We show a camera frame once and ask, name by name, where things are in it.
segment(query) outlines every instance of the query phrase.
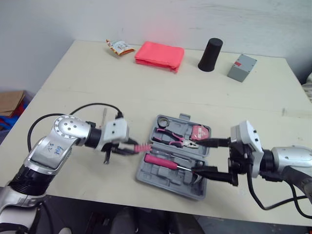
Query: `gray plastic tool case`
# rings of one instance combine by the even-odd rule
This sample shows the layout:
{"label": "gray plastic tool case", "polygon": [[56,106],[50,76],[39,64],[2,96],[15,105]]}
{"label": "gray plastic tool case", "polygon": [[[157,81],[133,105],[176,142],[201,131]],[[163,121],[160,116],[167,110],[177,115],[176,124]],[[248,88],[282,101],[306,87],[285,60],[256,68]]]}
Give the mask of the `gray plastic tool case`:
{"label": "gray plastic tool case", "polygon": [[[183,135],[185,139],[190,138],[193,126],[199,125],[198,123],[190,122],[190,116],[186,114],[180,114],[179,118],[163,115],[157,116],[149,137],[149,140],[152,142],[152,151],[147,154],[168,159],[177,163],[179,166],[186,168],[194,167],[199,161],[202,161],[204,165],[207,165],[207,162],[204,159],[209,153],[209,148],[207,147],[199,146],[198,149],[192,149],[184,146],[178,148],[173,145],[166,145],[153,141],[153,137],[158,137],[167,141],[173,140],[167,135],[156,132],[156,129],[158,128],[157,119],[159,117],[165,117],[169,120],[169,126],[166,127],[166,129]],[[209,137],[211,137],[210,127],[204,127],[208,129]],[[145,155],[136,174],[138,180],[196,200],[202,200],[205,198],[207,179],[202,178],[194,183],[197,176],[192,172],[181,169],[171,170],[147,163],[144,161]]]}

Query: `table surface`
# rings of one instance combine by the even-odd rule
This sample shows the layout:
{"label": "table surface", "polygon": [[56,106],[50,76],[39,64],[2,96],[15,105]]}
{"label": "table surface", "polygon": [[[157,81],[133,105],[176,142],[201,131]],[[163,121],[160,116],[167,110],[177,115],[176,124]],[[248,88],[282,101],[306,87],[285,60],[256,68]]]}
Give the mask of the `table surface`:
{"label": "table surface", "polygon": [[[257,129],[263,148],[304,145],[312,148],[312,105],[284,58],[252,56],[258,62],[243,83],[226,76],[239,54],[221,53],[215,70],[197,68],[202,51],[185,50],[179,72],[135,64],[134,53],[116,56],[104,42],[75,41],[0,147],[0,184],[17,172],[27,156],[26,137],[32,122],[48,113],[69,113],[90,102],[119,107],[130,125],[130,136],[146,142],[158,114],[208,125],[213,137],[229,137],[230,127],[248,119]],[[98,125],[102,106],[88,107],[76,116]],[[115,112],[109,110],[107,118]],[[32,145],[50,132],[54,118],[37,125]],[[228,149],[211,149],[210,165],[227,172]],[[208,181],[207,195],[194,201],[136,181],[142,154],[104,155],[74,147],[71,157],[51,183],[48,193],[63,197],[139,206],[221,218],[294,225],[311,225],[294,204],[261,210],[248,191],[246,175],[239,186]],[[254,189],[265,205],[291,197],[285,183],[254,179]],[[311,214],[307,200],[302,209]]]}

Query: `folded pink cloth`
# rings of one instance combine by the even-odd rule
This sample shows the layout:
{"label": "folded pink cloth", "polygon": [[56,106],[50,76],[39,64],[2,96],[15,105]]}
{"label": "folded pink cloth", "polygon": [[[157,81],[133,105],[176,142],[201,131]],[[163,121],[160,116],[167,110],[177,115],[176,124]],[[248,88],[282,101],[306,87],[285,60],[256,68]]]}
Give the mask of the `folded pink cloth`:
{"label": "folded pink cloth", "polygon": [[177,72],[183,59],[184,49],[154,42],[145,42],[135,55],[136,63],[166,67]]}

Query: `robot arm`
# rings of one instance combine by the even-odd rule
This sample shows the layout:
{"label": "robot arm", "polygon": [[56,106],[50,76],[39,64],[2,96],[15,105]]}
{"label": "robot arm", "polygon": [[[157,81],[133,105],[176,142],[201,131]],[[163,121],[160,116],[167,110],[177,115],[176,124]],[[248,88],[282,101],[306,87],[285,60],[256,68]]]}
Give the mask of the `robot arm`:
{"label": "robot arm", "polygon": [[225,181],[234,186],[238,186],[238,174],[247,174],[249,190],[262,209],[269,210],[276,206],[264,207],[254,194],[252,177],[256,178],[258,175],[268,181],[286,181],[292,190],[295,185],[312,203],[311,149],[292,146],[274,147],[271,151],[263,150],[257,131],[248,121],[232,127],[230,138],[205,139],[198,141],[197,144],[207,147],[229,147],[229,172],[218,172],[217,167],[211,166],[194,167],[192,172],[208,179]]}
{"label": "robot arm", "polygon": [[123,118],[97,129],[72,115],[58,117],[50,134],[35,144],[19,172],[1,190],[0,223],[2,214],[8,213],[1,213],[6,207],[31,208],[43,201],[46,189],[69,157],[73,145],[105,151],[107,145],[128,140],[129,127]]}

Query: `pliers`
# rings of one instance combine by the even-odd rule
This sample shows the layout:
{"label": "pliers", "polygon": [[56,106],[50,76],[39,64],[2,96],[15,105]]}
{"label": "pliers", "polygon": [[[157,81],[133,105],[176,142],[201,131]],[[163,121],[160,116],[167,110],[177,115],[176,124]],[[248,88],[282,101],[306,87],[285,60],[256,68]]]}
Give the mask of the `pliers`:
{"label": "pliers", "polygon": [[166,140],[162,140],[162,139],[155,137],[155,136],[152,138],[153,141],[163,143],[166,145],[174,145],[178,148],[182,148],[183,146],[186,146],[189,148],[197,149],[199,147],[199,145],[197,145],[195,142],[193,142],[191,140],[186,140],[182,135],[174,133],[168,129],[156,128],[156,132],[157,133],[163,133],[167,136],[170,136],[171,138],[175,139],[176,141],[166,141]]}

